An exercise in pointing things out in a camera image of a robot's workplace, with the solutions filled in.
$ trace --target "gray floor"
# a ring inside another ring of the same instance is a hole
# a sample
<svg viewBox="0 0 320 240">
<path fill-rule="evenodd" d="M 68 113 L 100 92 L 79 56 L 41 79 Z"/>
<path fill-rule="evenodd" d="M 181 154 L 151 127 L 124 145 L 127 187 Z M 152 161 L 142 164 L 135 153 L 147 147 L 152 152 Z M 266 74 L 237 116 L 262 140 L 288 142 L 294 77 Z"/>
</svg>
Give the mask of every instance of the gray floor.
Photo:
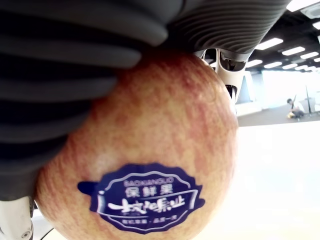
<svg viewBox="0 0 320 240">
<path fill-rule="evenodd" d="M 306 113 L 309 112 L 308 101 L 300 101 L 303 105 Z M 315 100 L 310 99 L 311 112 L 315 111 Z M 247 126 L 259 126 L 259 125 L 273 125 L 273 124 L 287 124 L 287 123 L 296 123 L 296 119 L 288 119 L 287 115 L 290 111 L 289 105 L 284 105 L 280 107 L 275 107 L 271 109 L 266 109 L 261 112 L 240 116 L 238 117 L 238 122 L 240 127 Z M 320 114 L 306 114 L 300 122 L 309 122 L 309 121 L 319 121 Z"/>
</svg>

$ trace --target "wall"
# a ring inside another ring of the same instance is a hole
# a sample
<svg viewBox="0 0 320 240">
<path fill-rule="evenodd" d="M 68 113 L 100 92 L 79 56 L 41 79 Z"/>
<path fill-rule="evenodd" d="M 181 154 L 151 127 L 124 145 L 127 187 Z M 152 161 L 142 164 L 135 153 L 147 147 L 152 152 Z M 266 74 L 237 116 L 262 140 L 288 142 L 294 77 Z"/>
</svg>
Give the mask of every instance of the wall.
<svg viewBox="0 0 320 240">
<path fill-rule="evenodd" d="M 262 111 L 263 83 L 261 74 L 252 75 L 248 71 L 245 72 L 239 98 L 235 105 L 238 117 Z"/>
</svg>

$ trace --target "blue sticker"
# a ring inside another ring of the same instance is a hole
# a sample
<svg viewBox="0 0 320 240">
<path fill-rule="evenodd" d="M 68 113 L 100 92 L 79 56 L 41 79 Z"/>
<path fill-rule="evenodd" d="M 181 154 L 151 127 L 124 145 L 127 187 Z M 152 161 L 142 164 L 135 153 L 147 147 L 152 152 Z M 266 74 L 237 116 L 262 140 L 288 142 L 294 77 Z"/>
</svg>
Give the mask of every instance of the blue sticker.
<svg viewBox="0 0 320 240">
<path fill-rule="evenodd" d="M 82 181 L 78 189 L 91 196 L 90 211 L 138 234 L 167 231 L 205 204 L 194 177 L 158 163 L 128 164 L 100 182 Z"/>
</svg>

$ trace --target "floor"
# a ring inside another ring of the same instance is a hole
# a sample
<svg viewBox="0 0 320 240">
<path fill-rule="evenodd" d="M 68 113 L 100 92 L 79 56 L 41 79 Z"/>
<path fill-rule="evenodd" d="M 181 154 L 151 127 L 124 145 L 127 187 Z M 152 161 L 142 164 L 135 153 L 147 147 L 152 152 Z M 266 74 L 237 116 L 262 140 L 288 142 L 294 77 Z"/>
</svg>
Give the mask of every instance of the floor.
<svg viewBox="0 0 320 240">
<path fill-rule="evenodd" d="M 193 240 L 320 240 L 319 142 L 317 121 L 241 127 L 233 184 Z"/>
<path fill-rule="evenodd" d="M 308 101 L 304 100 L 300 102 L 306 113 L 309 112 Z M 315 100 L 310 100 L 310 108 L 311 112 L 315 111 Z M 296 119 L 288 119 L 287 115 L 290 111 L 290 106 L 284 105 L 272 109 L 266 109 L 261 112 L 240 116 L 238 117 L 238 122 L 240 127 L 247 127 L 247 126 L 260 126 L 260 125 L 273 125 L 273 124 L 288 124 L 288 123 L 296 123 Z M 320 114 L 313 114 L 309 116 L 306 114 L 300 122 L 310 122 L 310 121 L 319 121 Z"/>
</svg>

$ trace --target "person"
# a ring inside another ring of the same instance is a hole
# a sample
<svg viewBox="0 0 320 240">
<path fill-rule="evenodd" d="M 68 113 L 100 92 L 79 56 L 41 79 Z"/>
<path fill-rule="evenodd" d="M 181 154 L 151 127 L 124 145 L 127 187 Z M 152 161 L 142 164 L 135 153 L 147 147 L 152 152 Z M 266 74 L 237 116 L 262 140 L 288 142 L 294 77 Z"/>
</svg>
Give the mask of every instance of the person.
<svg viewBox="0 0 320 240">
<path fill-rule="evenodd" d="M 291 105 L 290 112 L 292 113 L 293 118 L 299 119 L 305 115 L 305 109 L 300 102 L 293 101 L 291 98 L 289 98 L 286 102 Z"/>
</svg>

